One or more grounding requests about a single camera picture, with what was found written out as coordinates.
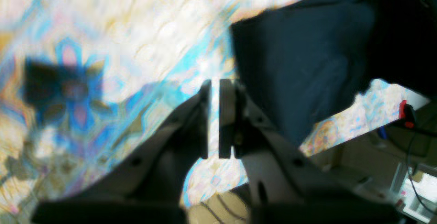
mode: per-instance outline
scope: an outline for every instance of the black cable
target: black cable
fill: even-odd
[[[412,136],[412,138],[411,138],[411,140],[410,140],[410,142],[409,142],[409,145],[408,145],[408,149],[407,149],[406,164],[407,164],[408,179],[409,179],[410,182],[411,182],[411,187],[412,187],[412,189],[413,189],[413,191],[414,191],[415,197],[417,198],[417,200],[419,201],[419,203],[423,206],[423,208],[425,208],[425,210],[428,210],[428,211],[431,212],[432,214],[437,215],[437,212],[434,212],[434,211],[431,210],[428,206],[426,206],[426,205],[424,204],[424,202],[422,202],[422,200],[420,199],[421,196],[417,193],[417,191],[416,191],[416,189],[415,189],[415,186],[414,186],[414,183],[412,182],[412,176],[411,176],[411,172],[410,172],[410,169],[409,169],[409,165],[410,165],[410,155],[411,155],[412,142],[414,141],[414,138],[415,138],[416,135],[417,135],[417,134],[414,134],[414,135]]]
[[[220,195],[217,195],[218,200],[220,201],[220,203],[223,205],[223,207],[225,208],[225,210],[231,214],[234,218],[240,219],[242,221],[245,221],[246,219],[244,217],[241,217],[239,215],[237,215],[235,212],[233,212],[228,205],[226,205],[225,201],[222,199],[222,197]]]
[[[204,202],[200,202],[200,204],[203,206],[203,207],[205,207],[208,211],[209,211],[209,213],[211,213],[211,215],[212,216],[214,216],[214,218],[215,219],[217,219],[217,221],[220,223],[220,224],[225,224],[218,216],[217,216],[217,214],[214,212],[214,211],[212,211],[212,209],[207,205],[207,204],[205,204]]]

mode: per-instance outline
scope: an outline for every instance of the red clip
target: red clip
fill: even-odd
[[[406,100],[402,100],[401,104],[399,105],[399,119],[405,118],[405,105],[407,104]]]
[[[414,128],[414,123],[412,123],[412,122],[406,122],[404,125],[407,128]]]

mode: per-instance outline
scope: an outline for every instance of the black fabric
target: black fabric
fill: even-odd
[[[231,26],[240,79],[296,146],[374,78],[437,94],[437,0],[303,0]]]

